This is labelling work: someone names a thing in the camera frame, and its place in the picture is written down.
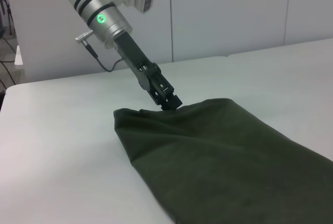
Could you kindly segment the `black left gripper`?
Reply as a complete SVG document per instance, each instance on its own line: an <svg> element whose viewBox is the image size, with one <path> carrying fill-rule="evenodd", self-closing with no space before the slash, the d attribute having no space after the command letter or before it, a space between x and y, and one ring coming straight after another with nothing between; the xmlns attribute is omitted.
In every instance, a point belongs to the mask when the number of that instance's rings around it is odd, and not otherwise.
<svg viewBox="0 0 333 224"><path fill-rule="evenodd" d="M151 62L126 32L115 39L116 50L135 74L139 85L147 91L162 110L176 110L182 101L174 95L174 87L162 75L159 66Z"/></svg>

